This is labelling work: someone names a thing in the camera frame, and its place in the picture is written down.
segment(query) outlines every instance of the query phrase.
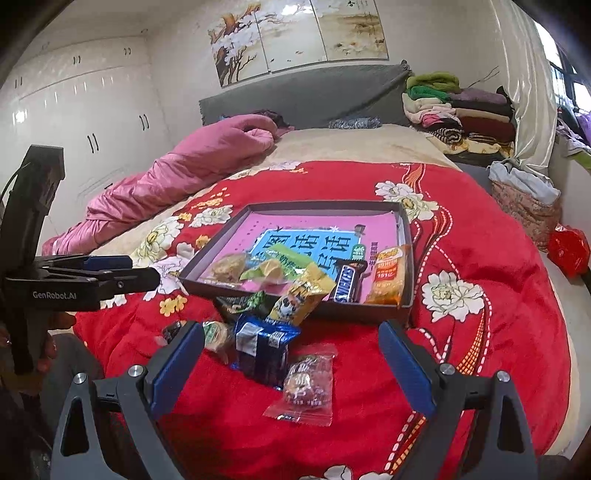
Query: window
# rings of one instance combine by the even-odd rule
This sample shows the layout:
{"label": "window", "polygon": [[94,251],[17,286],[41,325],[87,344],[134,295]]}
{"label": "window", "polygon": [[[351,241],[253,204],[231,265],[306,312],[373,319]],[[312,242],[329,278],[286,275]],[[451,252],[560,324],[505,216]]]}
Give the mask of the window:
{"label": "window", "polygon": [[556,102],[559,105],[571,106],[575,112],[591,112],[591,96],[577,71],[558,48],[548,31],[538,23],[535,26],[544,46],[546,59],[550,63]]}

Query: yellow snack package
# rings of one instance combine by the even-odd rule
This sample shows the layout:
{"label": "yellow snack package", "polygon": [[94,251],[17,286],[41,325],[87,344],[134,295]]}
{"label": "yellow snack package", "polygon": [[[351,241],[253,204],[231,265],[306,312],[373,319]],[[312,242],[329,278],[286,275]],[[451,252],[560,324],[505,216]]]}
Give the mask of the yellow snack package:
{"label": "yellow snack package", "polygon": [[400,305],[404,291],[408,246],[387,248],[378,253],[374,283],[365,303]]}
{"label": "yellow snack package", "polygon": [[311,263],[271,310],[269,320],[298,326],[336,287],[336,283],[318,265]]}

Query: snack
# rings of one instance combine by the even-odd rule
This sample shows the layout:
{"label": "snack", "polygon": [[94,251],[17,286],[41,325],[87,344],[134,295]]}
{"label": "snack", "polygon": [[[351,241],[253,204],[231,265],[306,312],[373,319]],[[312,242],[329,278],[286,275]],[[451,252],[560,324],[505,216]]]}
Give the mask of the snack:
{"label": "snack", "polygon": [[183,328],[186,323],[186,320],[177,320],[162,329],[162,337],[166,340],[166,345],[169,345],[170,342],[174,340],[174,337],[177,336],[180,329]]}
{"label": "snack", "polygon": [[361,294],[361,280],[367,270],[365,260],[337,260],[339,269],[336,277],[336,287],[330,293],[329,299],[337,303],[353,303],[359,301]]}
{"label": "snack", "polygon": [[232,327],[223,322],[203,322],[205,331],[205,349],[215,353],[219,359],[228,364],[228,355],[234,345],[234,332]]}
{"label": "snack", "polygon": [[408,247],[388,248],[375,261],[374,283],[365,303],[400,305],[404,291]]}
{"label": "snack", "polygon": [[260,319],[267,318],[275,300],[259,291],[245,297],[217,297],[213,304],[222,317],[234,325],[242,313],[250,313]]}
{"label": "snack", "polygon": [[288,344],[300,329],[242,314],[236,324],[236,367],[248,378],[281,389],[287,374]]}
{"label": "snack", "polygon": [[290,366],[283,383],[283,398],[263,415],[318,426],[332,422],[332,362],[334,345],[304,347]]}
{"label": "snack", "polygon": [[295,280],[312,263],[312,259],[308,255],[299,254],[283,244],[275,244],[267,248],[265,257],[268,260],[271,258],[279,260],[285,278],[290,281]]}
{"label": "snack", "polygon": [[240,276],[240,280],[259,280],[262,283],[273,285],[280,285],[287,282],[283,274],[281,262],[276,258],[265,260],[256,267],[246,270]]}
{"label": "snack", "polygon": [[335,287],[318,265],[311,263],[271,310],[269,320],[299,325]]}
{"label": "snack", "polygon": [[209,267],[209,277],[220,282],[237,283],[246,268],[248,254],[229,254]]}

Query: blue oreo package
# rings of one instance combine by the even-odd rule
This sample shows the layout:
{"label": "blue oreo package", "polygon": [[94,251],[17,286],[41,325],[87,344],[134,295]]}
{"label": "blue oreo package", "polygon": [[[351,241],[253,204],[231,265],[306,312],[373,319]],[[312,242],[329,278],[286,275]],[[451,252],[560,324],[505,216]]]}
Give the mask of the blue oreo package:
{"label": "blue oreo package", "polygon": [[235,333],[238,370],[256,382],[281,390],[287,375],[288,344],[300,334],[300,329],[243,313]]}

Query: gray headboard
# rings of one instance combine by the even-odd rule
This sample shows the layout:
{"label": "gray headboard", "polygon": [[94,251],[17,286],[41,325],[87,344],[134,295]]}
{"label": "gray headboard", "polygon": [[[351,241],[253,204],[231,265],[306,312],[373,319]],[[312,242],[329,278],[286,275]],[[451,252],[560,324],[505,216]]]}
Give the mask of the gray headboard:
{"label": "gray headboard", "polygon": [[273,75],[199,102],[203,125],[221,116],[267,109],[280,113],[297,129],[325,128],[349,116],[378,116],[385,124],[408,126],[402,93],[410,67],[345,65]]}

